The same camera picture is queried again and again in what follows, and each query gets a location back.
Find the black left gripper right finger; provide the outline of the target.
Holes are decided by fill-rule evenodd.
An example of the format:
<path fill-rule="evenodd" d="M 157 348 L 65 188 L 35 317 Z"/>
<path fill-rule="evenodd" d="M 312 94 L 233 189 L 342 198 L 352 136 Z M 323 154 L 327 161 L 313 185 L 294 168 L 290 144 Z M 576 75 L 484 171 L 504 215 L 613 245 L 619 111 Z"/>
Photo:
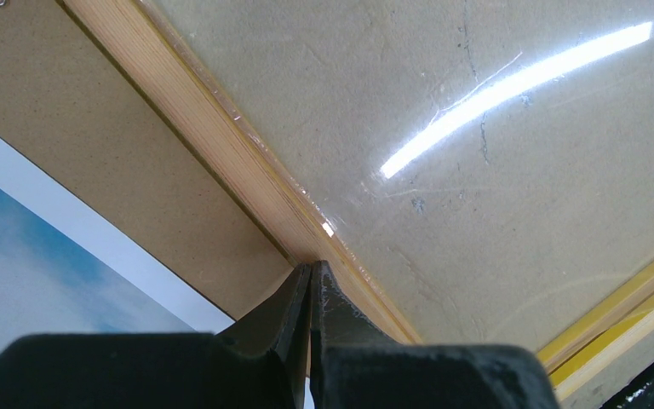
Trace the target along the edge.
<path fill-rule="evenodd" d="M 557 408 L 542 364 L 504 344 L 407 345 L 311 267 L 310 390 L 317 408 Z"/>

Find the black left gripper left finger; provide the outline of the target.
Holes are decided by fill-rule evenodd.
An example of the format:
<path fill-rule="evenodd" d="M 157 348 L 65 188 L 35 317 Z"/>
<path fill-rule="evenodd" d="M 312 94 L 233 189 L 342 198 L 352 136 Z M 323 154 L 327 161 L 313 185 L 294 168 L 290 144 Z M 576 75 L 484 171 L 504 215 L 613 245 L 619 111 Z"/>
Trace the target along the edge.
<path fill-rule="evenodd" d="M 0 354 L 0 408 L 301 408 L 307 265 L 226 330 L 37 334 Z"/>

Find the clear frame glass pane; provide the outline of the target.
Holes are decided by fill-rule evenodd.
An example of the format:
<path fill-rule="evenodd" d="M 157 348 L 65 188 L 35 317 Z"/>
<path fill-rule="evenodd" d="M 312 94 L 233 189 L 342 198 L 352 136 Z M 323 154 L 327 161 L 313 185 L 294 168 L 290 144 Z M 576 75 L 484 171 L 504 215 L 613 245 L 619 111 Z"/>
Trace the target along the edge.
<path fill-rule="evenodd" d="M 427 343 L 539 349 L 654 258 L 654 1 L 160 1 Z"/>

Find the building and sky photo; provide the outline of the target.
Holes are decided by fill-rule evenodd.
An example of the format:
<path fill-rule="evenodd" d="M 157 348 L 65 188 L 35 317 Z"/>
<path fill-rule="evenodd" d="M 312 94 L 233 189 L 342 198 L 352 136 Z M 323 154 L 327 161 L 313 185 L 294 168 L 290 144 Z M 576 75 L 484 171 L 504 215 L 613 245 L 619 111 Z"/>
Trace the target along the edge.
<path fill-rule="evenodd" d="M 0 138 L 0 354 L 37 334 L 216 334 L 229 324 Z"/>

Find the yellow picture frame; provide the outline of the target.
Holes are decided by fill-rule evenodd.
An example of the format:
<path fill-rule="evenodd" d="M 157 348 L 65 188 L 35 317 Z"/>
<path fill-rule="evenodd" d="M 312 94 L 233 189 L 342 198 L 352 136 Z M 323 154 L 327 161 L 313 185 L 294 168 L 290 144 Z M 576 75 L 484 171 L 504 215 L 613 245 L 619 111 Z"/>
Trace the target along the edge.
<path fill-rule="evenodd" d="M 75 20 L 154 105 L 293 263 L 326 261 L 343 293 L 407 345 L 508 344 L 533 353 L 564 408 L 597 408 L 654 362 L 654 258 L 539 349 L 427 343 L 334 233 L 158 8 L 160 1 L 68 1 Z"/>

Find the brown frame backing board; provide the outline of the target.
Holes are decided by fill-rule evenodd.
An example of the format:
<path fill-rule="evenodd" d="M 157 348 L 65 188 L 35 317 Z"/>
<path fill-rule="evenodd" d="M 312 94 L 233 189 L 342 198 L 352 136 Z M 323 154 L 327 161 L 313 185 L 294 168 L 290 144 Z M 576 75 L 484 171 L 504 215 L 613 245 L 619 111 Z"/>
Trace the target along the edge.
<path fill-rule="evenodd" d="M 54 1 L 0 7 L 0 137 L 233 318 L 291 270 Z"/>

